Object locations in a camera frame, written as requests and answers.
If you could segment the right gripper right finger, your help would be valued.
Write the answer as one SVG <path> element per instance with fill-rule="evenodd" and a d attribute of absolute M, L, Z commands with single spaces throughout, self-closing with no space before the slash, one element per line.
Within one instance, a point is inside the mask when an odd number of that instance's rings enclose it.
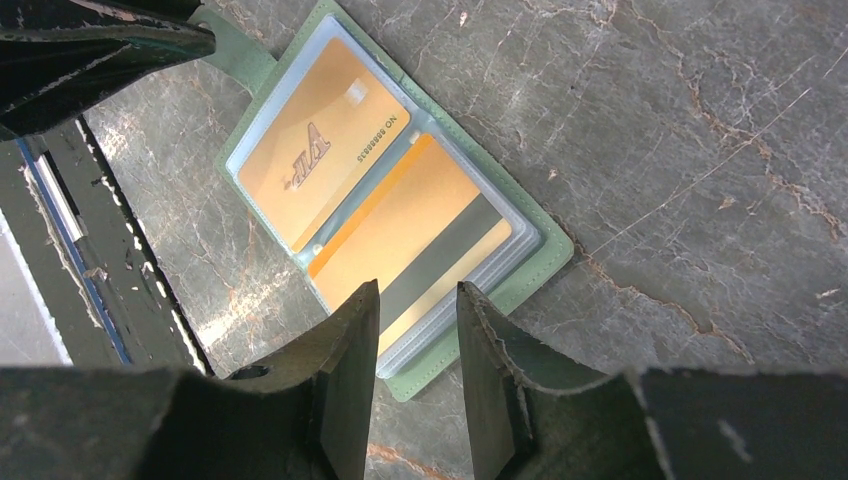
<path fill-rule="evenodd" d="M 478 479 L 843 479 L 843 368 L 629 367 L 528 334 L 472 283 L 457 326 Z"/>

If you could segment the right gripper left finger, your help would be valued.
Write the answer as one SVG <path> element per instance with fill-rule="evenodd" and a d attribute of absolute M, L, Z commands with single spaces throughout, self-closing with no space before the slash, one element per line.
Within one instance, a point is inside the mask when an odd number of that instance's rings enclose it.
<path fill-rule="evenodd" d="M 192 369 L 5 368 L 5 479 L 360 479 L 380 297 L 225 379 Z"/>

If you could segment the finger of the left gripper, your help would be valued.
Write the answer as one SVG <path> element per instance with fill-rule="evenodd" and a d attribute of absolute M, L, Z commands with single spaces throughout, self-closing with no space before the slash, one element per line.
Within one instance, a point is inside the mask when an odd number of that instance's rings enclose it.
<path fill-rule="evenodd" d="M 2 30 L 49 30 L 115 22 L 186 21 L 200 1 L 2 1 Z"/>
<path fill-rule="evenodd" d="M 215 50 L 210 30 L 156 13 L 4 13 L 1 138 L 41 134 Z"/>

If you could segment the yellow credit card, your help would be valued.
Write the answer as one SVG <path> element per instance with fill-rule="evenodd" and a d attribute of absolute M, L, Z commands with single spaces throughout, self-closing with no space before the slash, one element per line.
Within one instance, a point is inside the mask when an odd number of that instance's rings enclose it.
<path fill-rule="evenodd" d="M 423 134 L 315 256 L 308 274 L 331 309 L 377 280 L 384 353 L 512 233 L 471 176 Z"/>

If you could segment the green card holder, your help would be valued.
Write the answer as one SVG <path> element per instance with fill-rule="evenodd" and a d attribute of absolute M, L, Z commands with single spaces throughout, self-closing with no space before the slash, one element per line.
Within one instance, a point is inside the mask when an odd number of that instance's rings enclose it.
<path fill-rule="evenodd" d="M 387 383 L 396 400 L 410 400 L 458 359 L 456 286 L 459 282 L 475 284 L 498 308 L 512 312 L 572 257 L 572 241 L 544 209 L 338 3 L 317 3 L 281 57 L 271 55 L 207 7 L 197 8 L 191 22 L 214 33 L 216 50 L 208 62 L 235 79 L 251 95 L 251 103 L 218 155 L 217 165 L 259 224 L 305 274 L 325 311 L 334 312 L 341 304 L 331 309 L 325 303 L 308 274 L 309 265 L 423 134 L 432 135 L 445 148 L 512 226 L 510 239 L 458 281 L 422 321 L 384 353 L 377 347 L 375 374 Z M 308 244 L 294 252 L 257 209 L 236 174 L 319 51 L 335 37 L 354 46 L 381 82 L 409 110 L 411 120 Z"/>

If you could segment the gold VIP credit card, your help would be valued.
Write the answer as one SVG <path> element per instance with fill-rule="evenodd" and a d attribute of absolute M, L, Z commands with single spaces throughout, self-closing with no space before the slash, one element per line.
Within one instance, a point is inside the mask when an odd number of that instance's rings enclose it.
<path fill-rule="evenodd" d="M 335 37 L 273 116 L 236 178 L 301 251 L 411 120 L 354 46 Z"/>

